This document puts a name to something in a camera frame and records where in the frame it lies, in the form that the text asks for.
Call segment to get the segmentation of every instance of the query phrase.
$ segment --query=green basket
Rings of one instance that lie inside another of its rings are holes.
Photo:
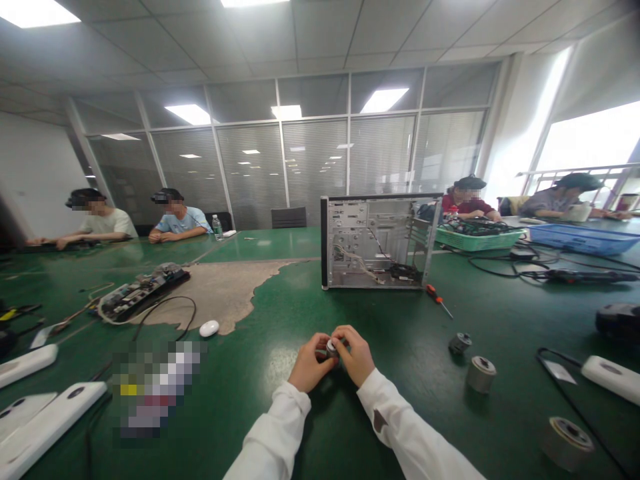
[[[518,241],[524,230],[514,230],[500,235],[487,235],[486,237],[472,237],[470,235],[462,235],[443,228],[435,231],[435,240],[451,247],[466,250],[494,250],[494,249],[510,249]]]

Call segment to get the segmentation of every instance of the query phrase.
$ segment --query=glass partition wall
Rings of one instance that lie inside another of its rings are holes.
[[[137,225],[173,187],[238,230],[322,195],[438,192],[474,172],[500,61],[106,93],[70,100],[97,175]]]

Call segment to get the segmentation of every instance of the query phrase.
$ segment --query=light blue t-shirt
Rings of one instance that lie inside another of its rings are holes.
[[[194,207],[187,207],[187,214],[182,220],[178,220],[175,215],[163,215],[160,223],[155,227],[162,232],[172,231],[174,233],[182,233],[187,230],[193,230],[196,227],[203,227],[207,229],[207,233],[213,233],[205,214],[202,213],[202,210]]]

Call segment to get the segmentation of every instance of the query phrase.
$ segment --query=red shirt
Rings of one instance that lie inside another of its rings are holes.
[[[446,213],[449,211],[452,205],[455,205],[452,195],[445,195],[442,197],[442,212]],[[489,213],[490,211],[494,211],[495,208],[483,202],[480,199],[473,199],[470,202],[464,202],[458,205],[458,213],[471,213],[476,210],[482,210],[484,214]]]

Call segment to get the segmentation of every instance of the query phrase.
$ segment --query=ceiling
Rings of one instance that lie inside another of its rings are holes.
[[[553,53],[632,0],[58,0],[82,23],[0,19],[0,111],[66,125],[64,95]]]

